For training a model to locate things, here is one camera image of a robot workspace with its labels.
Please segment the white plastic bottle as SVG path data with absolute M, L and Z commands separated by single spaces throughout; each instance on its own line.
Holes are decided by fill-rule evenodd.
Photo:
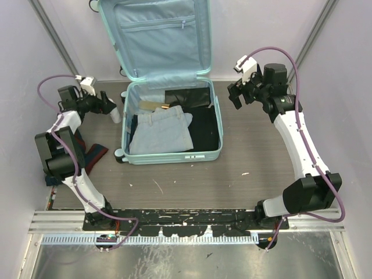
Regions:
M 120 115 L 120 112 L 117 107 L 113 108 L 111 112 L 109 113 L 112 121 L 116 124 L 119 124 L 122 120 L 122 117 Z

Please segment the grey pinstriped shirt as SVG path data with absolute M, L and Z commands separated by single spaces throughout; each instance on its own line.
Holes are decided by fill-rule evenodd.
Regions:
M 128 154 L 131 154 L 130 145 L 133 141 L 134 134 L 136 132 L 137 127 L 138 127 L 138 115 L 134 115 L 131 119 L 130 130 L 129 130 L 128 138 L 127 138 L 126 151 Z

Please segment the yellow liquid bottle gold cap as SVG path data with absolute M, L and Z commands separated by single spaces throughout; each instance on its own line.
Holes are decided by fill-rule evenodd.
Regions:
M 167 104 L 167 103 L 141 100 L 138 103 L 138 107 L 139 107 L 139 109 L 142 109 L 142 110 L 155 111 L 157 108 L 168 109 L 170 107 L 170 105 Z

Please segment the black leather pouch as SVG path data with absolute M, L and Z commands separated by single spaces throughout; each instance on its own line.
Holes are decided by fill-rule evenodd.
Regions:
M 211 104 L 210 88 L 187 88 L 166 90 L 164 102 L 170 106 L 180 105 L 183 108 L 208 107 Z

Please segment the black garment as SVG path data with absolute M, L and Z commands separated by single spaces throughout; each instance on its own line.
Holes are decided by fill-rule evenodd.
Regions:
M 219 132 L 214 106 L 184 108 L 184 113 L 192 114 L 188 130 L 193 148 L 188 152 L 216 151 L 219 148 Z

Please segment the light blue jeans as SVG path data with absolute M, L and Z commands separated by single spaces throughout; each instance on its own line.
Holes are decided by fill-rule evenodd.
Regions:
M 137 116 L 137 128 L 129 145 L 131 155 L 184 152 L 194 148 L 189 132 L 193 115 L 181 106 L 157 108 Z

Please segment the mint green suitcase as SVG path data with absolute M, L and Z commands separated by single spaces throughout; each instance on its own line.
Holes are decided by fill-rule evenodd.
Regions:
M 212 67 L 210 4 L 208 1 L 99 1 L 98 12 L 126 76 L 120 162 L 166 164 L 213 161 L 223 147 L 218 97 L 208 78 Z M 139 101 L 164 102 L 166 90 L 210 88 L 219 132 L 216 151 L 131 155 L 126 151 L 131 119 L 154 111 L 139 109 Z

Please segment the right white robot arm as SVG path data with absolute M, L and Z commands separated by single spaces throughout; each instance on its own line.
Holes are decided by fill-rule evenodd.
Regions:
M 255 207 L 255 222 L 262 229 L 271 227 L 276 217 L 314 212 L 331 207 L 342 185 L 338 173 L 329 171 L 320 158 L 307 131 L 301 105 L 288 93 L 287 69 L 284 64 L 269 63 L 263 69 L 253 58 L 235 67 L 242 77 L 228 86 L 229 99 L 240 109 L 260 102 L 285 143 L 291 159 L 295 181 L 278 197 L 259 201 Z

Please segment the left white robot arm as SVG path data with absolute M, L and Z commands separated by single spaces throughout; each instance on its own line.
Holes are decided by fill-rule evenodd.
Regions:
M 93 165 L 108 150 L 98 144 L 86 150 L 78 129 L 87 113 L 110 115 L 113 122 L 118 123 L 117 105 L 105 91 L 95 95 L 83 87 L 68 85 L 58 93 L 60 101 L 54 106 L 56 121 L 49 130 L 34 138 L 46 181 L 69 187 L 83 205 L 85 221 L 91 226 L 111 230 L 116 225 L 116 215 L 89 178 Z

